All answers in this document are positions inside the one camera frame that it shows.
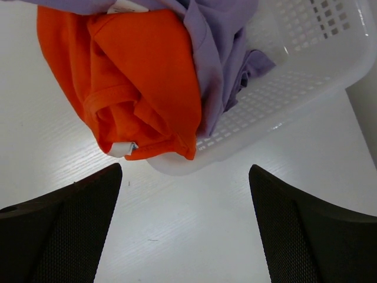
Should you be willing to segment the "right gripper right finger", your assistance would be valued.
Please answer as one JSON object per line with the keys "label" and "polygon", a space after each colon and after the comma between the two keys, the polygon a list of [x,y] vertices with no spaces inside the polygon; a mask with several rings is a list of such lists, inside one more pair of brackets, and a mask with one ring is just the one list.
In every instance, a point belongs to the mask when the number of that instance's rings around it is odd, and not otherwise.
{"label": "right gripper right finger", "polygon": [[272,282],[376,282],[376,217],[312,196],[256,164],[249,183]]}

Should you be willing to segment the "purple t shirt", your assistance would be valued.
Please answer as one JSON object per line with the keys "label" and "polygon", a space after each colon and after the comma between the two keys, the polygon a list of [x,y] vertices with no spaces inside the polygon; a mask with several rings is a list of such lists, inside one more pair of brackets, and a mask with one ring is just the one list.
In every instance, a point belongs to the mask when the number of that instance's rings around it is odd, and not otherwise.
{"label": "purple t shirt", "polygon": [[36,1],[36,6],[84,16],[173,11],[190,36],[201,91],[196,138],[213,131],[250,78],[274,66],[261,51],[246,48],[245,26],[257,10],[257,1]]}

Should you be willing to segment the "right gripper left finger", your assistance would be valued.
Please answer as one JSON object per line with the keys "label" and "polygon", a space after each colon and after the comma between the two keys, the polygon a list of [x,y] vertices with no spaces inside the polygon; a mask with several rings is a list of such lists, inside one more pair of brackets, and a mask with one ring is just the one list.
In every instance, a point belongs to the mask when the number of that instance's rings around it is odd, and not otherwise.
{"label": "right gripper left finger", "polygon": [[1,209],[1,282],[93,282],[122,175],[114,163]]}

